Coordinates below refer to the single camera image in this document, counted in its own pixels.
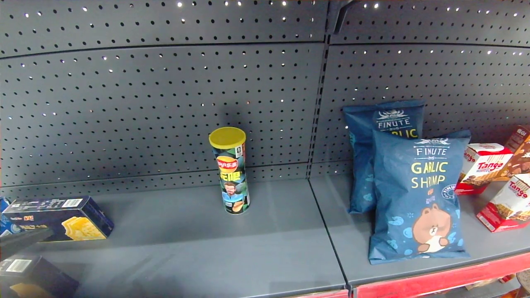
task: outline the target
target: brown bear illustration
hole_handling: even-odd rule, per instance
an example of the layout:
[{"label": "brown bear illustration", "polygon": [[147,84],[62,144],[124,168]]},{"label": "brown bear illustration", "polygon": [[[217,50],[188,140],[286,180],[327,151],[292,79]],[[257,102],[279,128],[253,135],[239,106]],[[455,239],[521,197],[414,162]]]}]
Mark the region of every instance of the brown bear illustration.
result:
[{"label": "brown bear illustration", "polygon": [[412,226],[412,235],[420,243],[419,253],[437,252],[449,244],[445,238],[451,229],[451,216],[438,208],[434,203],[432,208],[421,211],[420,217]]}]

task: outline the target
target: chip bag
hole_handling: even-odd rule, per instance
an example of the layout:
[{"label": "chip bag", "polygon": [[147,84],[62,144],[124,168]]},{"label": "chip bag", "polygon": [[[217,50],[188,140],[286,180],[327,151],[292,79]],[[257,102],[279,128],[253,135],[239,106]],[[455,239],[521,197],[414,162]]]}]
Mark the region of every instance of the chip bag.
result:
[{"label": "chip bag", "polygon": [[371,264],[468,257],[454,193],[468,130],[433,139],[374,132],[377,209]]},{"label": "chip bag", "polygon": [[376,205],[372,131],[389,132],[404,138],[421,137],[424,104],[424,100],[404,100],[342,108],[354,149],[355,181],[350,213],[367,212]]}]

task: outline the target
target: potato chip canister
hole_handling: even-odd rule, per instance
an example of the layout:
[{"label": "potato chip canister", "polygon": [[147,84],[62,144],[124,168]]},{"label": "potato chip canister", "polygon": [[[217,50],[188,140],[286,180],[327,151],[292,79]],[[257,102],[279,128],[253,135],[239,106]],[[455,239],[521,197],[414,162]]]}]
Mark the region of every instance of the potato chip canister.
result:
[{"label": "potato chip canister", "polygon": [[223,203],[230,214],[242,214],[249,205],[245,173],[245,132],[236,127],[221,127],[209,136],[213,147]]}]

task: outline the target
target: snack box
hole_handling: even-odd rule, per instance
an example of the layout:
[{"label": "snack box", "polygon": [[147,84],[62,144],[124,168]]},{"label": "snack box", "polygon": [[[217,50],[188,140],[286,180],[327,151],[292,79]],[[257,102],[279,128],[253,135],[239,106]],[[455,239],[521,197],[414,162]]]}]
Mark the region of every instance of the snack box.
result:
[{"label": "snack box", "polygon": [[90,196],[16,200],[2,214],[25,230],[52,229],[43,242],[106,239],[114,228]]},{"label": "snack box", "polygon": [[[9,206],[9,201],[4,198],[0,197],[0,212],[6,210],[6,208]],[[5,215],[1,215],[0,218],[0,237],[11,235],[11,234],[17,234],[22,232],[22,229],[17,226],[14,223],[11,223]]]},{"label": "snack box", "polygon": [[508,181],[517,174],[530,172],[530,126],[519,125],[505,144],[514,156],[506,163],[495,181]]},{"label": "snack box", "polygon": [[13,255],[0,262],[2,296],[69,298],[79,282],[41,256]]},{"label": "snack box", "polygon": [[497,143],[469,144],[456,185],[457,195],[481,194],[512,157],[510,149]]},{"label": "snack box", "polygon": [[513,176],[477,218],[491,231],[519,229],[530,223],[530,174]]}]

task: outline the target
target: blue snack box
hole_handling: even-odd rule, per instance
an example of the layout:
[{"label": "blue snack box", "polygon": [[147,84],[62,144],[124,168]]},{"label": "blue snack box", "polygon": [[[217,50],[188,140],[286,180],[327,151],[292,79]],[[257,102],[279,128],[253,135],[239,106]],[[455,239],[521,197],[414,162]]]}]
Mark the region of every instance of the blue snack box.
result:
[{"label": "blue snack box", "polygon": [[41,256],[14,255],[0,262],[0,287],[7,297],[73,297],[79,282]]},{"label": "blue snack box", "polygon": [[[3,212],[4,210],[6,210],[8,206],[9,206],[9,201],[4,197],[0,197],[0,212]],[[22,229],[16,224],[11,223],[7,219],[7,217],[2,214],[0,218],[0,237],[11,235],[11,234],[17,234],[20,232],[22,232]]]},{"label": "blue snack box", "polygon": [[106,239],[114,228],[91,196],[16,200],[2,214],[25,230],[52,229],[43,242]]}]

